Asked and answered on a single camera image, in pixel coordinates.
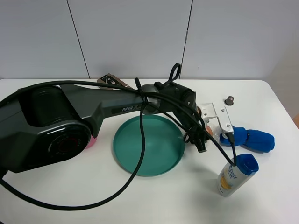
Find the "blue glove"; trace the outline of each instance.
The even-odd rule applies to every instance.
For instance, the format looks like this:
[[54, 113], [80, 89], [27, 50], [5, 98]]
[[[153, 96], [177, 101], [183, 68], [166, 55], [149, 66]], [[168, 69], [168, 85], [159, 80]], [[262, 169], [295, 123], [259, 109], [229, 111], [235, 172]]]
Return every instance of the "blue glove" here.
[[[243, 127], [234, 127], [235, 146], [245, 145], [256, 151], [268, 153], [275, 146], [273, 135], [258, 130], [245, 130]], [[220, 135], [220, 142], [229, 144], [228, 139]]]

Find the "black cable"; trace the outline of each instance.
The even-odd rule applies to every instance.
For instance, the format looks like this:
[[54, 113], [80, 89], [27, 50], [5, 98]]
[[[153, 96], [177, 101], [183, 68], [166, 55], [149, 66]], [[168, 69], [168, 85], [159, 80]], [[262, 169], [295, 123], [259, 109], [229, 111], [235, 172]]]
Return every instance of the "black cable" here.
[[7, 174], [7, 170], [0, 167], [0, 180]]
[[166, 115], [167, 117], [169, 117], [174, 123], [176, 123], [177, 126], [179, 126], [180, 128], [182, 128], [185, 132], [188, 131], [188, 129], [186, 127], [184, 127], [183, 125], [181, 125], [173, 116], [169, 115], [168, 113], [162, 111], [159, 107], [153, 105], [152, 103], [149, 104], [151, 107], [155, 108], [157, 111], [159, 111], [160, 113]]
[[[177, 73], [176, 73], [175, 77], [173, 77], [173, 74], [174, 74], [174, 71], [175, 71], [175, 70], [177, 70]], [[182, 70], [181, 64], [176, 63], [176, 64], [172, 67], [172, 69], [171, 69], [171, 71], [170, 71], [170, 75], [169, 75], [169, 79], [168, 79], [168, 81], [165, 82], [165, 83], [163, 84], [163, 86], [166, 86], [166, 85], [172, 83], [172, 82], [173, 82], [174, 80], [176, 80], [177, 78], [179, 78], [179, 76], [181, 75], [181, 70]]]
[[[153, 92], [140, 92], [139, 90], [133, 90], [130, 88], [126, 88], [126, 87], [122, 87], [122, 86], [115, 86], [115, 85], [109, 85], [109, 84], [100, 84], [100, 83], [94, 83], [94, 82], [83, 82], [83, 81], [53, 81], [53, 82], [46, 82], [46, 83], [41, 83], [41, 84], [35, 84], [23, 89], [18, 90], [17, 92], [11, 94], [10, 96], [6, 97], [4, 100], [2, 100], [0, 102], [0, 107], [4, 106], [5, 104], [7, 104], [9, 101], [15, 99], [16, 97], [18, 97], [19, 95], [21, 95], [24, 92], [27, 91], [31, 91], [37, 88], [41, 88], [41, 87], [45, 87], [45, 86], [53, 86], [53, 85], [63, 85], [63, 84], [78, 84], [78, 85], [92, 85], [92, 86], [99, 86], [99, 87], [107, 87], [107, 88], [114, 88], [114, 89], [119, 89], [119, 90], [124, 90], [124, 91], [129, 91], [132, 93], [135, 93], [137, 95], [142, 95], [142, 98], [146, 98], [146, 97], [152, 97], [152, 98], [157, 98], [160, 100], [164, 100], [170, 104], [172, 104], [173, 106], [175, 106], [177, 109], [179, 109], [181, 112], [183, 112], [191, 121], [194, 122], [194, 124], [199, 127], [200, 129], [202, 129], [205, 134], [208, 136], [208, 138], [217, 146], [217, 148], [220, 150], [220, 152], [223, 154], [223, 156], [227, 159], [227, 161], [232, 165], [235, 166], [235, 164], [230, 160], [230, 158], [226, 155], [226, 153], [223, 151], [223, 149], [221, 148], [221, 146], [219, 145], [219, 143], [205, 130], [205, 123], [202, 120], [201, 116], [197, 113], [197, 111], [195, 111], [193, 108], [189, 107], [188, 105], [184, 104], [183, 102], [164, 95], [164, 94], [160, 94], [160, 93], [153, 93]], [[190, 115], [185, 109], [183, 109], [181, 106], [184, 106], [186, 109], [191, 110], [193, 112], [193, 114], [200, 120], [201, 124], [195, 120], [192, 115]], [[138, 172], [138, 169], [141, 166], [142, 160], [143, 160], [143, 156], [144, 156], [144, 151], [145, 151], [145, 137], [144, 137], [144, 131], [143, 131], [143, 122], [142, 122], [142, 112], [145, 108], [145, 104], [142, 105], [142, 108], [140, 110], [140, 129], [141, 129], [141, 134], [142, 134], [142, 152], [141, 152], [141, 156], [140, 156], [140, 160], [137, 164], [136, 169], [134, 170], [133, 174], [131, 175], [131, 177], [129, 178], [129, 180], [126, 182], [126, 184], [119, 190], [117, 191], [115, 194], [113, 194], [112, 196], [110, 196], [109, 198], [98, 202], [98, 203], [94, 203], [94, 204], [90, 204], [90, 205], [84, 205], [84, 206], [57, 206], [57, 205], [51, 205], [51, 204], [47, 204], [47, 203], [43, 203], [40, 202], [38, 200], [35, 200], [33, 198], [30, 198], [24, 194], [22, 194], [21, 192], [19, 192], [18, 190], [16, 190], [15, 188], [13, 188], [12, 186], [10, 186], [8, 183], [6, 183], [4, 180], [0, 180], [0, 184], [6, 188], [8, 191], [10, 191], [12, 194], [16, 195], [17, 197], [35, 204], [37, 206], [40, 207], [44, 207], [44, 208], [48, 208], [48, 209], [53, 209], [53, 210], [86, 210], [86, 209], [91, 209], [91, 208], [95, 208], [98, 206], [101, 206], [107, 202], [110, 202], [111, 200], [113, 200], [114, 198], [116, 198], [119, 194], [121, 194], [127, 187], [128, 185], [132, 182], [133, 178], [135, 177], [135, 175]], [[184, 131], [186, 131], [186, 128], [181, 125], [180, 123], [178, 123], [171, 115], [168, 115], [167, 113], [162, 112], [163, 114], [165, 114], [166, 116], [168, 116], [169, 118], [171, 118], [179, 127], [181, 127]], [[234, 154], [234, 162], [235, 162], [235, 147], [234, 144], [232, 143], [232, 148], [233, 148], [233, 154]]]
[[168, 96], [168, 95], [165, 95], [165, 94], [162, 94], [162, 93], [157, 93], [157, 92], [147, 92], [146, 95], [154, 97], [154, 98], [156, 96], [163, 97], [163, 98], [166, 98], [168, 100], [171, 100], [171, 101], [177, 103], [178, 105], [182, 105], [182, 106], [186, 107], [187, 109], [189, 109], [190, 111], [192, 111], [193, 114], [195, 115], [195, 117], [201, 122], [202, 128], [203, 129], [206, 128], [205, 127], [205, 122], [202, 119], [202, 117], [198, 114], [198, 112], [195, 109], [193, 109], [192, 107], [190, 107], [187, 104], [185, 104], [184, 102], [182, 102], [182, 101], [180, 101], [180, 100], [178, 100], [178, 99], [176, 99], [176, 98], [174, 98], [172, 96]]
[[4, 98], [0, 102], [0, 107], [4, 106], [7, 104], [9, 101], [17, 98], [19, 95], [32, 91], [41, 87], [46, 87], [46, 86], [53, 86], [53, 85], [90, 85], [90, 86], [98, 86], [98, 87], [106, 87], [106, 88], [111, 88], [111, 89], [118, 89], [118, 90], [124, 90], [128, 91], [131, 93], [138, 94], [137, 90], [128, 88], [128, 87], [123, 87], [123, 86], [117, 86], [117, 85], [111, 85], [111, 84], [104, 84], [104, 83], [95, 83], [95, 82], [86, 82], [86, 81], [74, 81], [74, 80], [65, 80], [65, 81], [51, 81], [51, 82], [45, 82], [45, 83], [38, 83], [35, 85], [31, 85], [22, 89], [17, 90], [13, 94], [9, 95], [8, 97]]
[[[149, 96], [153, 96], [152, 92], [151, 93], [146, 93], [146, 95]], [[200, 125], [200, 123], [198, 123], [197, 120], [195, 120], [185, 109], [183, 109], [182, 107], [180, 107], [179, 105], [177, 105], [176, 103], [172, 102], [171, 100], [165, 98], [165, 97], [161, 97], [155, 94], [155, 98], [160, 99], [160, 100], [164, 100], [169, 104], [172, 104], [173, 106], [175, 106], [176, 108], [178, 108], [181, 112], [183, 112], [190, 120], [192, 120], [194, 122], [194, 124], [199, 127], [199, 128], [203, 128], [202, 125]], [[210, 135], [210, 133], [206, 130], [203, 129], [203, 131], [205, 132], [206, 136], [208, 136], [208, 138], [216, 145], [216, 147], [219, 149], [219, 151], [222, 153], [222, 155], [226, 158], [226, 160], [229, 162], [230, 165], [232, 165], [233, 167], [236, 166], [236, 153], [235, 153], [235, 147], [233, 147], [234, 145], [234, 140], [233, 140], [233, 135], [232, 135], [232, 139], [231, 141], [231, 145], [232, 145], [232, 150], [233, 150], [233, 155], [234, 155], [234, 161], [232, 161], [228, 155], [225, 153], [225, 151], [222, 149], [222, 147], [220, 146], [220, 144], [213, 138], [213, 136]]]
[[119, 189], [115, 194], [110, 196], [109, 198], [106, 198], [105, 200], [103, 200], [101, 202], [97, 202], [97, 203], [89, 204], [89, 205], [83, 205], [83, 206], [60, 206], [60, 205], [53, 205], [53, 204], [40, 202], [36, 199], [28, 197], [28, 196], [24, 195], [23, 193], [19, 192], [18, 190], [16, 190], [15, 188], [13, 188], [12, 186], [10, 186], [4, 180], [0, 180], [0, 184], [3, 187], [5, 187], [8, 191], [10, 191], [12, 194], [19, 197], [20, 199], [23, 199], [24, 201], [29, 202], [31, 204], [35, 204], [37, 206], [40, 206], [40, 207], [43, 207], [43, 208], [46, 208], [46, 209], [52, 209], [52, 210], [62, 210], [62, 211], [86, 210], [86, 209], [92, 209], [92, 208], [104, 205], [107, 202], [112, 201], [113, 199], [115, 199], [118, 195], [120, 195], [128, 187], [128, 185], [132, 182], [133, 178], [136, 176], [136, 174], [137, 174], [137, 172], [138, 172], [138, 170], [139, 170], [139, 168], [142, 164], [143, 157], [144, 157], [144, 152], [145, 152], [145, 136], [144, 136], [143, 119], [142, 119], [143, 118], [143, 110], [144, 110], [145, 106], [146, 105], [143, 104], [142, 108], [140, 110], [140, 132], [141, 132], [141, 138], [142, 138], [142, 149], [141, 149], [141, 155], [140, 155], [139, 162], [138, 162], [134, 172], [132, 173], [132, 175], [130, 176], [128, 181], [125, 183], [125, 185], [121, 189]]

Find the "bottle cap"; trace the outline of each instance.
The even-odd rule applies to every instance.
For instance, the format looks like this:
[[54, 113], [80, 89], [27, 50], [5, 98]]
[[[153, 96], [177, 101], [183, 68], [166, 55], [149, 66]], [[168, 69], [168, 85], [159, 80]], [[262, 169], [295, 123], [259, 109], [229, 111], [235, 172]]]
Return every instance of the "bottle cap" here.
[[251, 154], [238, 155], [237, 167], [247, 176], [254, 175], [258, 171], [258, 163]]

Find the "white tabletop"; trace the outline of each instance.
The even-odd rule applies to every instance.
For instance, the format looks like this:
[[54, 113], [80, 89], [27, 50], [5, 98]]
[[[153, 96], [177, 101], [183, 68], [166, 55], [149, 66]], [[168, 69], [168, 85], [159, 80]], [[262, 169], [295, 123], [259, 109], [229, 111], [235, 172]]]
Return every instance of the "white tabletop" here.
[[[21, 87], [52, 79], [2, 79], [0, 100]], [[132, 79], [124, 80], [134, 87]], [[152, 84], [154, 80], [141, 80]], [[137, 176], [113, 201], [84, 211], [47, 210], [29, 204], [0, 186], [0, 221], [5, 224], [274, 224], [299, 223], [299, 130], [263, 81], [178, 80], [197, 93], [197, 104], [235, 98], [228, 107], [234, 126], [275, 137], [270, 153], [252, 153], [260, 170], [231, 197], [218, 194], [216, 178], [226, 164], [208, 142], [199, 154], [186, 145], [181, 162], [156, 177]], [[77, 157], [4, 179], [24, 194], [56, 205], [85, 205], [115, 193], [130, 174], [114, 160], [112, 140], [122, 123], [138, 112], [104, 120], [96, 144]], [[224, 147], [232, 155], [229, 147]]]

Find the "green plate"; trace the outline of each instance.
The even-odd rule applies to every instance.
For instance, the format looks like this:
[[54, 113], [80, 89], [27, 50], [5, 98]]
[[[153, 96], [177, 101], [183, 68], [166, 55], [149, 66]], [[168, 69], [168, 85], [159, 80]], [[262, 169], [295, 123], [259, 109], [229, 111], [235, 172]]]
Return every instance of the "green plate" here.
[[[142, 139], [139, 116], [126, 121], [113, 140], [114, 155], [118, 163], [133, 173], [140, 159]], [[156, 176], [174, 168], [181, 160], [185, 144], [179, 128], [170, 120], [156, 115], [143, 116], [145, 154], [137, 173]]]

